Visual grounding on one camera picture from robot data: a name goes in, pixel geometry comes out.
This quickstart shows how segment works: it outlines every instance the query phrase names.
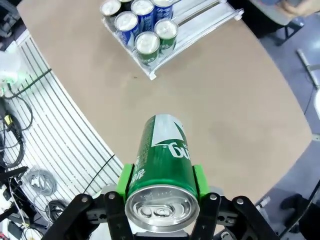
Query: can in tray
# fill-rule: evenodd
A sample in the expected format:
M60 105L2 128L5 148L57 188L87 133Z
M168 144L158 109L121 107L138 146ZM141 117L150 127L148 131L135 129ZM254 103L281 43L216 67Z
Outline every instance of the can in tray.
M132 0L120 0L122 11L131 11Z
M109 27L115 31L115 19L121 13L121 2L118 0L106 0L100 6L100 12Z
M173 0L153 0L155 23L161 19L171 19L173 16Z
M168 114L153 116L142 133L126 216L147 231L175 232L198 217L197 198L183 125Z
M114 25L123 44L133 48L140 33L138 16L131 11L124 11L115 18Z
M170 19L164 18L155 24L154 31L160 39L160 52L162 54L172 52L176 44L178 25Z
M140 62L144 65L152 65L159 55L160 39L152 31L144 31L139 34L134 43Z
M134 0L131 5L131 11L138 15L140 31L154 30L155 15L154 4L149 0Z

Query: slotted metal platform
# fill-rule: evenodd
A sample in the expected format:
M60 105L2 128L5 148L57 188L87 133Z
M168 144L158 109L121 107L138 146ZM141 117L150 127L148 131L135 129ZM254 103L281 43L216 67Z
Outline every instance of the slotted metal platform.
M31 70L31 76L22 83L20 90L50 68L28 30L7 51L20 51L22 59ZM54 69L22 93L21 97L31 106L34 119L31 128L23 132L25 156L19 166L28 166L31 170L47 170L57 181L57 191L50 197L37 196L24 178L22 189L41 210L54 199L69 203L75 195L85 190L114 153L72 101L54 74ZM22 128L27 126L31 116L23 101L14 98L8 100L8 103ZM13 135L7 133L6 138L7 147L15 144ZM6 149L4 160L14 162L18 152L18 146ZM113 157L86 193L94 195L105 185L116 184L122 168L123 164L119 159Z

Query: hand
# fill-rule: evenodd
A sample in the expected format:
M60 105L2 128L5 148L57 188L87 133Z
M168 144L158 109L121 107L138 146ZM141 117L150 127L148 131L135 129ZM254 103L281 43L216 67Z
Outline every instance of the hand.
M292 6L287 0L282 0L279 5L282 12L290 17L307 17L320 11L320 0L302 0L298 6Z

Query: silver can bottom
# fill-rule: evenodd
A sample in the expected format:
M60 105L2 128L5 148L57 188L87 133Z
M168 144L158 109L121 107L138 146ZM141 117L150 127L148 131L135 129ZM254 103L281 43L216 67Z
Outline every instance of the silver can bottom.
M125 203L126 216L138 227L154 233L171 233L189 226L199 215L197 199L181 187L146 186Z

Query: brown table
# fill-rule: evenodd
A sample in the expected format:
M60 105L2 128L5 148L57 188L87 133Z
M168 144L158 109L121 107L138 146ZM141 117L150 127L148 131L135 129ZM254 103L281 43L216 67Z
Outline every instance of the brown table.
M101 23L100 0L24 0L23 21L72 99L123 163L154 114L184 124L191 161L226 196L266 193L312 139L284 77L242 21L180 53L150 81Z

